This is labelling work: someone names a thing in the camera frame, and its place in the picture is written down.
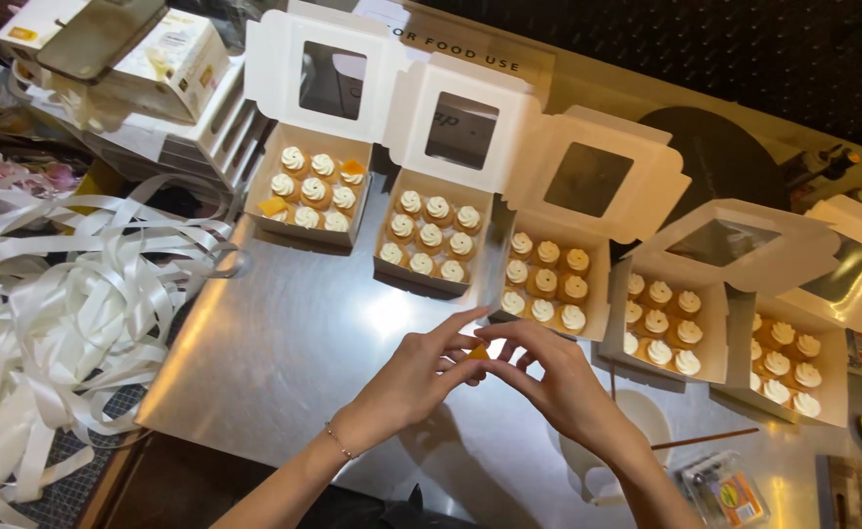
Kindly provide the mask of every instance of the hand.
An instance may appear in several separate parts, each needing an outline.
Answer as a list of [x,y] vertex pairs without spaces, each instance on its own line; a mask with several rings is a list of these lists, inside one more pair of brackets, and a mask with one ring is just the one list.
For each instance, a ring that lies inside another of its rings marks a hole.
[[[650,452],[646,437],[597,381],[577,343],[529,320],[491,325],[476,335],[487,342],[506,339],[498,358],[485,361],[484,369],[524,394],[559,433],[612,466],[619,457]],[[526,353],[512,366],[509,360],[519,346]],[[526,374],[534,361],[544,368],[541,381]]]
[[423,420],[460,384],[479,384],[486,376],[480,361],[456,362],[467,355],[462,349],[484,343],[460,329],[486,314],[486,307],[477,307],[427,334],[406,334],[388,363],[330,421],[343,447],[358,456]]

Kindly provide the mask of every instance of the white ribbon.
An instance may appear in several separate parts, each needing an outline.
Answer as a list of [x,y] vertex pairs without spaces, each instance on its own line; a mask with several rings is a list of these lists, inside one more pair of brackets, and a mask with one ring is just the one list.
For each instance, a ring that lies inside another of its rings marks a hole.
[[[111,417],[104,406],[125,385],[149,386],[175,314],[207,277],[225,276],[214,266],[220,252],[237,250],[226,242],[234,211],[186,219],[145,206],[170,179],[194,180],[162,175],[128,198],[61,199],[0,182],[0,528],[37,526],[9,503],[38,499],[42,487],[91,462],[89,431],[137,427],[136,407]],[[72,206],[98,210],[85,216]],[[74,234],[7,235],[43,218]],[[125,235],[129,228],[137,231]],[[64,263],[49,267],[41,259],[63,251]],[[155,263],[146,252],[175,257]],[[89,379],[95,369],[101,372]],[[57,428],[89,446],[46,468]],[[6,484],[10,475],[15,482]]]

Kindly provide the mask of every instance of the mango piece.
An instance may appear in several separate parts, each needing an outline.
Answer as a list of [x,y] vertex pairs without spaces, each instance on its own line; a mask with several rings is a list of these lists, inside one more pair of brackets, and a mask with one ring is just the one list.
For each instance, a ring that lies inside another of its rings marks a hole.
[[365,174],[366,168],[355,160],[350,159],[346,160],[345,163],[340,166],[340,171],[346,174]]
[[486,343],[477,345],[470,354],[460,359],[460,361],[464,360],[489,360],[489,353],[486,352]]
[[271,197],[263,202],[258,202],[258,207],[264,216],[274,216],[287,209],[287,202],[280,197]]

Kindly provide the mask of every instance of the dark wall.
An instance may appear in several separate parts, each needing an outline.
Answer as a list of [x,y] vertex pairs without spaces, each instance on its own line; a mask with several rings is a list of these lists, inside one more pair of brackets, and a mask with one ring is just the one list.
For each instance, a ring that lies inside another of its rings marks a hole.
[[862,145],[862,1],[419,1]]

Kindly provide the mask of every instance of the woman's right hand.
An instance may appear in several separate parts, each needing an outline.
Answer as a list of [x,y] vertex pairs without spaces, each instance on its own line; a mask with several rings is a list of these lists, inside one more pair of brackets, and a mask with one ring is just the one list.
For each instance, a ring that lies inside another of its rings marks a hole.
[[[652,455],[649,441],[597,381],[577,343],[529,320],[495,324],[475,333],[487,342],[506,339],[499,357],[483,362],[484,369],[524,394],[559,433],[612,467]],[[520,346],[526,353],[513,366],[509,360]],[[541,381],[526,373],[535,361],[545,371]]]

